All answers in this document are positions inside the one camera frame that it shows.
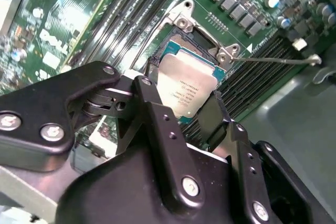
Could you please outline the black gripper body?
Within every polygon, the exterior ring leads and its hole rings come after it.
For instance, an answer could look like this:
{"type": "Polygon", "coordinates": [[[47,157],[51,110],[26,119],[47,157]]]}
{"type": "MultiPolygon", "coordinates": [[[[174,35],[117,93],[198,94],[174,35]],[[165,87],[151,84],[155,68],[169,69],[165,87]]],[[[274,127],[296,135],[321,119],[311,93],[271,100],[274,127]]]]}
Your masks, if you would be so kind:
{"type": "Polygon", "coordinates": [[[190,146],[206,190],[203,208],[177,214],[163,203],[150,151],[133,147],[74,180],[61,197],[56,223],[250,223],[233,186],[230,166],[190,146]]]}

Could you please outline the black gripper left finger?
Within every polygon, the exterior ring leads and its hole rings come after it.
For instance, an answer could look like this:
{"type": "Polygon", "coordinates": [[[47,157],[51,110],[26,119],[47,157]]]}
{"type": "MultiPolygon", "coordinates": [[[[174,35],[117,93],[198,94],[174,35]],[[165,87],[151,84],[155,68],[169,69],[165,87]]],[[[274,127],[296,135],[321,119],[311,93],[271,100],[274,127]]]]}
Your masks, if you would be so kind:
{"type": "Polygon", "coordinates": [[[129,121],[128,138],[145,126],[163,198],[203,205],[205,191],[171,108],[155,83],[126,79],[95,61],[1,96],[1,164],[35,172],[61,168],[76,130],[109,115],[129,121]]]}

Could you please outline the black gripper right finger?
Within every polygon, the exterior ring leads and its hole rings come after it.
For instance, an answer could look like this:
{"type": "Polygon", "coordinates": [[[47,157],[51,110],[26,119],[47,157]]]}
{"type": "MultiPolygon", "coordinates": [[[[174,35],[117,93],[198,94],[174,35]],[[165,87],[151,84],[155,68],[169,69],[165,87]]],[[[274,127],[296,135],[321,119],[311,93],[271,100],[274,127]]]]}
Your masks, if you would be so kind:
{"type": "Polygon", "coordinates": [[[232,214],[244,223],[331,223],[331,216],[270,143],[252,143],[213,91],[198,112],[207,150],[227,160],[232,214]]]}

